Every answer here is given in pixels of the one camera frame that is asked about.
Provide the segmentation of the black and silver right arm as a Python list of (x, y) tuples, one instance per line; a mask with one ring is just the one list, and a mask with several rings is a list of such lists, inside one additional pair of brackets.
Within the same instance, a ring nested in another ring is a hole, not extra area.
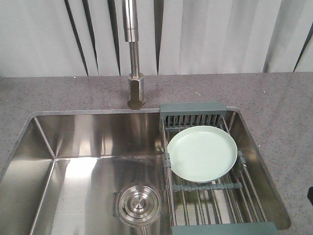
[(309, 187), (308, 193), (307, 193), (307, 198), (312, 201), (313, 200), (313, 186)]

